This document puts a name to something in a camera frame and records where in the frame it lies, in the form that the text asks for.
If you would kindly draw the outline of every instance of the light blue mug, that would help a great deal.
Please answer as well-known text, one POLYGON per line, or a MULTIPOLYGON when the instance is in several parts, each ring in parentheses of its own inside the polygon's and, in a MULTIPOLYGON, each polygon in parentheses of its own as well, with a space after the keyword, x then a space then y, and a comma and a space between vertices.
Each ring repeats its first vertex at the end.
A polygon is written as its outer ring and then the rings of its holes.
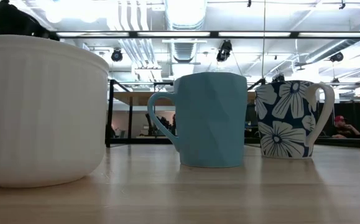
POLYGON ((177 79, 174 93, 153 94, 148 101, 148 113, 180 153, 182 164, 234 167, 243 162, 246 105, 245 77, 202 72, 177 79), (168 98, 174 103, 178 136, 157 119, 154 104, 158 98, 168 98))

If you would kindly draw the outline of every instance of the blue and white floral mug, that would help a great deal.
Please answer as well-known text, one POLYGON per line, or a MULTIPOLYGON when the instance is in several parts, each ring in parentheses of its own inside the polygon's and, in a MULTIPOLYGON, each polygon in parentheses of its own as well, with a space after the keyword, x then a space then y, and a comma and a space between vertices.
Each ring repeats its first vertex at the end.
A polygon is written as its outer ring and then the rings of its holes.
POLYGON ((265 157, 304 159, 312 156, 313 145, 335 104, 332 87, 307 81, 286 81, 256 88, 256 110, 265 157), (315 92, 321 88, 325 103, 318 122, 315 92))

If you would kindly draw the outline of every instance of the ceiling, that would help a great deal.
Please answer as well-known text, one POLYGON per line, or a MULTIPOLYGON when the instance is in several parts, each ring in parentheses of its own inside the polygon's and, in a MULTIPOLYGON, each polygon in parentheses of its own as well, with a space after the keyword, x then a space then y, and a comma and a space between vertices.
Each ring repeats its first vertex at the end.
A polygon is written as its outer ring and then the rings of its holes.
MULTIPOLYGON (((93 7, 83 7, 82 10, 97 15, 99 18, 92 23, 83 22, 79 17, 66 18, 58 23, 49 22, 46 18, 43 0, 11 1, 19 9, 32 14, 39 22, 51 30, 109 30, 107 17, 114 13, 110 10, 110 0, 93 1, 93 7)), ((81 8, 79 2, 72 1, 72 6, 81 8)), ((252 1, 247 7, 247 1, 208 0, 204 30, 302 30, 302 31, 355 31, 360 25, 360 0, 347 0, 346 7, 339 9, 341 0, 264 0, 252 1)), ((147 1, 147 22, 152 30, 167 30, 165 21, 165 6, 163 0, 147 1)), ((86 44, 96 54, 108 52, 105 59, 110 64, 111 74, 120 82, 140 81, 133 75, 132 62, 126 54, 121 62, 113 62, 110 53, 113 48, 121 47, 117 39, 72 39, 65 40, 69 44, 81 47, 86 44)), ((262 76, 271 81, 275 75, 273 69, 292 58, 294 55, 305 55, 313 52, 332 40, 262 40, 262 39, 233 39, 233 53, 223 63, 216 61, 218 48, 222 39, 206 39, 206 43, 198 44, 196 57, 193 62, 200 65, 193 66, 193 72, 227 71, 247 76, 248 82, 256 82, 262 76)), ((171 78, 173 68, 167 62, 172 61, 169 44, 162 43, 162 39, 152 39, 152 45, 159 65, 162 67, 163 80, 171 78)), ((288 67, 284 72, 286 77, 311 80, 314 82, 330 82, 333 77, 341 82, 360 82, 360 42, 341 51, 344 54, 342 62, 320 61, 305 66, 305 70, 297 71, 297 67, 288 67)), ((346 86, 342 89, 352 90, 356 86, 346 86)))

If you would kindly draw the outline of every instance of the table surface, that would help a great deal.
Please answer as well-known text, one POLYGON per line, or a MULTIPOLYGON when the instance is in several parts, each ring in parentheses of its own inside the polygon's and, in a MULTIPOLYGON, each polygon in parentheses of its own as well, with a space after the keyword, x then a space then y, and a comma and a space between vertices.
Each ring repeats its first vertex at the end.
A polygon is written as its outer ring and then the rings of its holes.
POLYGON ((312 159, 181 166, 171 145, 107 150, 89 176, 36 189, 0 189, 0 223, 360 224, 360 149, 315 146, 312 159))

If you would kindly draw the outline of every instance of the white flower pattern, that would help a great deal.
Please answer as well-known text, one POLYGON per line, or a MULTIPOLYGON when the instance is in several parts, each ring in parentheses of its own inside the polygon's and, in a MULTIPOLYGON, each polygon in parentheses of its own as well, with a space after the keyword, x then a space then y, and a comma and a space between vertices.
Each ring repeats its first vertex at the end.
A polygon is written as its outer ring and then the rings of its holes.
POLYGON ((259 122, 262 134, 261 148, 267 157, 302 158, 304 155, 305 130, 280 121, 272 122, 272 128, 259 122))
POLYGON ((262 85, 256 89, 256 110, 260 119, 267 115, 267 108, 264 103, 273 105, 277 99, 277 94, 272 85, 262 85))
POLYGON ((283 119, 290 107, 293 118, 304 116, 305 90, 310 82, 285 82, 279 87, 280 100, 272 110, 272 115, 283 119))
POLYGON ((307 131, 313 131, 315 129, 314 116, 307 115, 302 120, 303 126, 307 131))

